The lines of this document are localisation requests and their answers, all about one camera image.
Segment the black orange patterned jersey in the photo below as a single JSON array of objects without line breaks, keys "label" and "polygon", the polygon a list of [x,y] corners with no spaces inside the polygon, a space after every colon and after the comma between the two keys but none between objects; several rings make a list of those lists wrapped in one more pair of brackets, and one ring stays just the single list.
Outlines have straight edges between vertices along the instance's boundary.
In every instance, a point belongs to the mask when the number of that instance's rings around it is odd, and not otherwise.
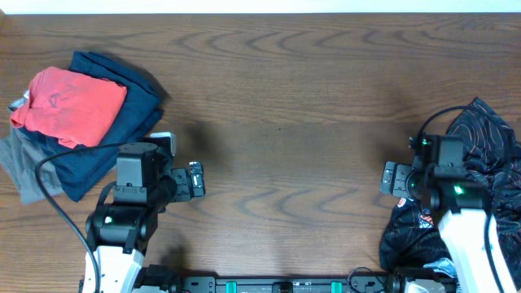
[{"label": "black orange patterned jersey", "polygon": [[[514,130],[483,100],[462,112],[446,133],[464,141],[464,165],[488,187],[497,222],[498,242],[517,290],[520,289],[520,142]],[[449,251],[434,227],[432,212],[416,199],[400,199],[379,244],[382,269],[425,267],[456,277]]]}]

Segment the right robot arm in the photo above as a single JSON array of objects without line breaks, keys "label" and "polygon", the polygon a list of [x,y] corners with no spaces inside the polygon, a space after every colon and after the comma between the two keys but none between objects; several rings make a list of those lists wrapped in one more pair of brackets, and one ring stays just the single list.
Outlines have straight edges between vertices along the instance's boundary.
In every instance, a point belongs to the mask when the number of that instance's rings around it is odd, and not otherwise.
[{"label": "right robot arm", "polygon": [[409,146],[411,164],[385,164],[381,193],[430,211],[430,223],[449,252],[462,291],[514,292],[490,194],[465,167],[463,140],[422,133]]}]

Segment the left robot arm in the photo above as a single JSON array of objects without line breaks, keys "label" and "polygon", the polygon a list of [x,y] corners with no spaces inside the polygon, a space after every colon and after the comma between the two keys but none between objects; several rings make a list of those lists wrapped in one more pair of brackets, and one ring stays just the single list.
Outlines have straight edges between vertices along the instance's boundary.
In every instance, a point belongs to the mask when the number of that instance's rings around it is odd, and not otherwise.
[{"label": "left robot arm", "polygon": [[143,262],[167,206],[205,196],[203,165],[175,168],[171,139],[148,138],[120,146],[116,170],[85,223],[90,253],[79,290],[181,292],[177,273]]}]

